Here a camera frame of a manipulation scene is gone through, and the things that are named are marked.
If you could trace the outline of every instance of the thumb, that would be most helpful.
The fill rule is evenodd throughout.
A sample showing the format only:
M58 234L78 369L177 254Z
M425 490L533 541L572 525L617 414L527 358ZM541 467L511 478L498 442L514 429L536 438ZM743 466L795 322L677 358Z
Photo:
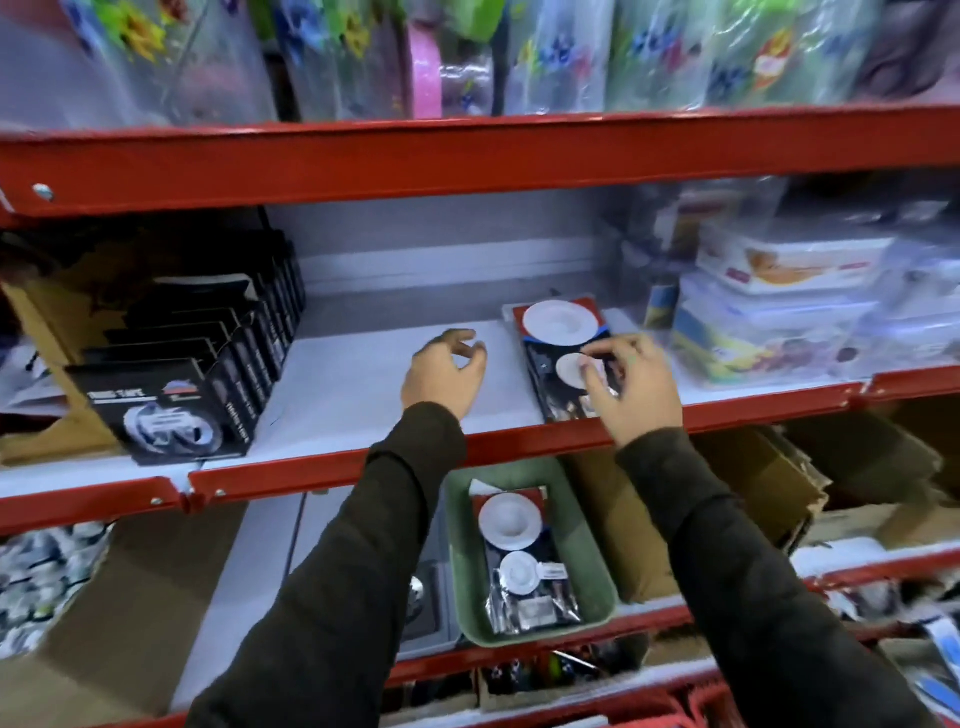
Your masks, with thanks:
M587 363L580 366L580 372L584 378L584 385L587 387L587 394L590 395L590 403L596 413L600 415L600 419L606 420L613 414L618 402L616 397L610 393L607 385L603 383L603 379L600 378L596 369L589 363L588 358L584 357L584 359Z
M471 382L479 388L487 372L487 345L478 341L473 345L473 356L467 366L460 370Z

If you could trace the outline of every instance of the person's right arm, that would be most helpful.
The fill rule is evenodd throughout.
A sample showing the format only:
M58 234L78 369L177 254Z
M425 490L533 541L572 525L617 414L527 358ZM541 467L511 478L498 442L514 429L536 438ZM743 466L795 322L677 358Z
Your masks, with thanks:
M751 728L926 728L905 680L847 631L693 448L664 353L642 335L597 342L625 372L619 400L592 367L594 408L667 542L674 576Z

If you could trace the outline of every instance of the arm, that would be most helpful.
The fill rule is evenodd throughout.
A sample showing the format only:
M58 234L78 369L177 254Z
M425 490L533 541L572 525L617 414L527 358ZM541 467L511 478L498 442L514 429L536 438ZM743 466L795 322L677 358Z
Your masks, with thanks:
M614 399L586 367L590 398L748 725L935 726L906 681L807 590L693 448L663 352L644 336L585 349L608 352L623 366L623 395Z
M466 456L459 418L486 365L481 345L462 343L471 332L444 336L414 358L403 418L371 448L340 514L227 672L194 702L187 728L377 725L410 578L441 483ZM457 369L451 352L470 363Z

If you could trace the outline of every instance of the hand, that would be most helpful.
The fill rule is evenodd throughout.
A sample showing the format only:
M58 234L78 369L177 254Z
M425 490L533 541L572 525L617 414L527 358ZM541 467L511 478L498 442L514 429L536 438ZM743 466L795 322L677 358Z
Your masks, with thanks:
M477 398L483 375L487 371L487 347L478 341L465 344L476 336L469 328L449 328L414 354L400 391L403 409L422 401L446 407L458 420L463 420ZM453 354L469 359L463 369L457 367Z
M583 353L611 353L623 368L623 392L618 399L588 361L581 367L593 409L618 449L648 432L684 426L684 407L666 354L645 333L594 341L583 348Z

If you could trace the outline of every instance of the person's left hand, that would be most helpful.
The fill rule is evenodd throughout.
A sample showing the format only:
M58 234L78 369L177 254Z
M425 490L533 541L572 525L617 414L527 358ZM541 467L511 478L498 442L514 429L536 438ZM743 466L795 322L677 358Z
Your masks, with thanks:
M400 391L403 409L422 401L446 407L463 420L476 400L483 375L487 371L487 347L478 341L472 347L464 342L476 336L469 328L449 328L414 354ZM453 354L469 359L460 369Z

